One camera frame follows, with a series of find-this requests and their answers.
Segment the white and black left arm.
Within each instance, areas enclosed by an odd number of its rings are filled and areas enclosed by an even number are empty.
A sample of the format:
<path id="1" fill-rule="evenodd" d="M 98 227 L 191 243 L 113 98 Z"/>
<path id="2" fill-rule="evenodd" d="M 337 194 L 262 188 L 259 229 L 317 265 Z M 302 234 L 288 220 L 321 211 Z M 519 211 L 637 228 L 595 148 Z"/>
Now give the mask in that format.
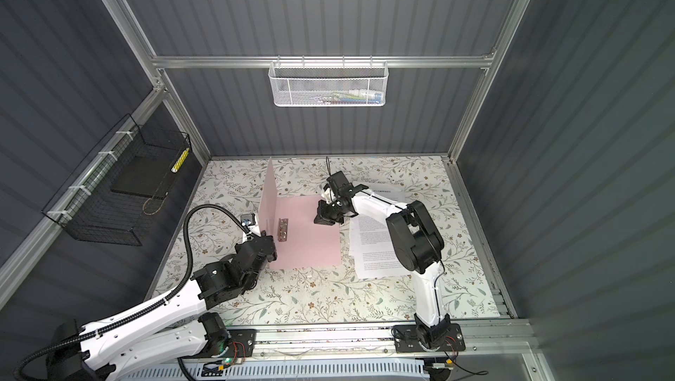
<path id="1" fill-rule="evenodd" d="M 252 290 L 276 258 L 271 236 L 251 235 L 235 254 L 196 271 L 183 287 L 82 328 L 65 326 L 61 334 L 85 338 L 47 355 L 47 377 L 119 380 L 175 358 L 227 354 L 229 332 L 214 307 Z"/>

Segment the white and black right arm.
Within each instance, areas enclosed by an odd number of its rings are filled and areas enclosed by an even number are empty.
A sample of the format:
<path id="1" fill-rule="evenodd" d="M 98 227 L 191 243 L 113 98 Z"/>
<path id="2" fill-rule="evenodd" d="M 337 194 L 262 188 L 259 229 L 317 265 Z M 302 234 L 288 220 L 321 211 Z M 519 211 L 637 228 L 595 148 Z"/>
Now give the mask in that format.
<path id="1" fill-rule="evenodd" d="M 439 349 L 445 344 L 452 324 L 441 298 L 441 277 L 445 274 L 441 232 L 420 201 L 396 202 L 366 185 L 353 185 L 341 171 L 330 175 L 314 223 L 333 226 L 361 215 L 386 224 L 397 261 L 411 272 L 420 346 L 426 350 Z"/>

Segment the pink file folder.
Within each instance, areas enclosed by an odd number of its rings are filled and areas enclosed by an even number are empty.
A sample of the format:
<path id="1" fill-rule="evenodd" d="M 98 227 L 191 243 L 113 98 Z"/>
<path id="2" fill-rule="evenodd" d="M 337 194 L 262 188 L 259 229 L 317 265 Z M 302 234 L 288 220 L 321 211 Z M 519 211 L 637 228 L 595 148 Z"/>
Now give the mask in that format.
<path id="1" fill-rule="evenodd" d="M 318 196 L 280 197 L 274 165 L 271 161 L 267 163 L 257 219 L 259 228 L 274 237 L 277 260 L 270 263 L 272 270 L 326 268 L 341 264 L 340 227 L 314 223 L 318 202 Z M 286 242 L 278 241 L 280 218 L 289 220 Z"/>

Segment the white printed paper sheet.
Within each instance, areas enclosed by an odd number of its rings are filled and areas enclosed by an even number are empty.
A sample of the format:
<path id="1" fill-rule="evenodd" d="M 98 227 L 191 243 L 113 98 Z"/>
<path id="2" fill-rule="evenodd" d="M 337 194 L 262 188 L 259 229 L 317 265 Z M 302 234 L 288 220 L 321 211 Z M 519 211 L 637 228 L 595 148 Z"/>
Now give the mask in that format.
<path id="1" fill-rule="evenodd" d="M 362 280 L 410 273 L 397 259 L 386 223 L 372 217 L 359 215 L 350 219 L 349 254 Z"/>

